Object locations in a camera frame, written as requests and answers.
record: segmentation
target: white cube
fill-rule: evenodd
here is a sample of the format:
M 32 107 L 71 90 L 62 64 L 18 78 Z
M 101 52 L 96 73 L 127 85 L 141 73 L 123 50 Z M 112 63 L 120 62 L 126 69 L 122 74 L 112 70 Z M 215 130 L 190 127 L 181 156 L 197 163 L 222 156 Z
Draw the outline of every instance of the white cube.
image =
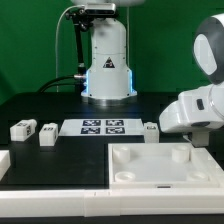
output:
M 40 146 L 54 146 L 58 138 L 58 125 L 54 123 L 45 124 L 40 133 Z
M 159 128 L 156 123 L 144 124 L 144 139 L 145 143 L 159 143 Z
M 35 120 L 21 120 L 10 128 L 11 141 L 25 141 L 35 133 L 36 126 Z

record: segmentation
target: printed marker sheet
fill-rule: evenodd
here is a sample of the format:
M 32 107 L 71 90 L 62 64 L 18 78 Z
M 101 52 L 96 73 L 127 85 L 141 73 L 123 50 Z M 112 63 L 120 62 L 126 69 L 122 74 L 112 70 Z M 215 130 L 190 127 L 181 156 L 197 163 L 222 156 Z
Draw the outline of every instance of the printed marker sheet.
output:
M 65 120 L 59 136 L 143 135 L 141 119 Z

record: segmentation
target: warning label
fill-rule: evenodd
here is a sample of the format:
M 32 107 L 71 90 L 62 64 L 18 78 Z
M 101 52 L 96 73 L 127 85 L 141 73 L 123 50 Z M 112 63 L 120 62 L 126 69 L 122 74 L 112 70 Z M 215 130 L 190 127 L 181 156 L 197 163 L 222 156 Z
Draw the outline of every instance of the warning label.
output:
M 104 68 L 115 68 L 113 61 L 111 58 L 108 58 L 106 63 L 103 66 Z

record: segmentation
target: cable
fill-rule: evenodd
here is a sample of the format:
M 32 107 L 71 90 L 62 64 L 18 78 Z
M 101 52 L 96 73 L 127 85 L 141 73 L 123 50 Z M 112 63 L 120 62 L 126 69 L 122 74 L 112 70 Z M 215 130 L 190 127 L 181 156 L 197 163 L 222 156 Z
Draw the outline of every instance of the cable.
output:
M 127 7 L 127 63 L 130 66 L 130 8 Z
M 40 92 L 43 93 L 45 90 L 54 87 L 54 86 L 75 86 L 75 83 L 56 83 L 56 84 L 51 84 L 43 88 Z
M 63 76 L 63 77 L 59 77 L 56 79 L 52 79 L 51 81 L 47 82 L 42 87 L 40 87 L 40 89 L 37 92 L 42 92 L 43 89 L 45 89 L 47 86 L 51 85 L 52 83 L 59 82 L 61 80 L 65 80 L 65 79 L 73 79 L 74 80 L 74 76 L 68 75 L 68 76 Z
M 57 24 L 57 29 L 56 29 L 56 37 L 55 37 L 55 60 L 56 60 L 56 79 L 59 77 L 59 56 L 58 56 L 58 39 L 59 39 L 59 31 L 60 31 L 60 25 L 61 25 L 61 21 L 62 18 L 64 17 L 65 13 L 70 10 L 70 9 L 74 9 L 74 8 L 82 8 L 84 7 L 84 5 L 74 5 L 71 7 L 68 7 L 60 16 L 59 20 L 58 20 L 58 24 Z

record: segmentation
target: black tabletop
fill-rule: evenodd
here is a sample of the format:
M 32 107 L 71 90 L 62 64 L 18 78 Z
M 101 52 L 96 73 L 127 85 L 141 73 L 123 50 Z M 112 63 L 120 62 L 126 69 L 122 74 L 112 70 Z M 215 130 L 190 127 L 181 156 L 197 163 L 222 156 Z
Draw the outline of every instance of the black tabletop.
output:
M 158 122 L 176 93 L 140 93 L 135 103 L 100 107 L 82 103 L 75 93 L 23 93 L 0 106 L 0 150 L 10 150 L 11 167 L 0 190 L 108 189 L 108 143 L 143 143 L 143 136 L 59 136 L 54 147 L 40 147 L 38 133 L 46 123 L 65 119 L 131 119 Z M 35 119 L 36 133 L 25 142 L 11 142 L 9 128 L 20 120 Z M 222 131 L 211 134 L 209 151 L 223 165 Z M 161 133 L 161 142 L 183 142 L 181 134 Z M 32 223 L 223 223 L 223 215 L 122 216 L 101 218 L 0 219 Z

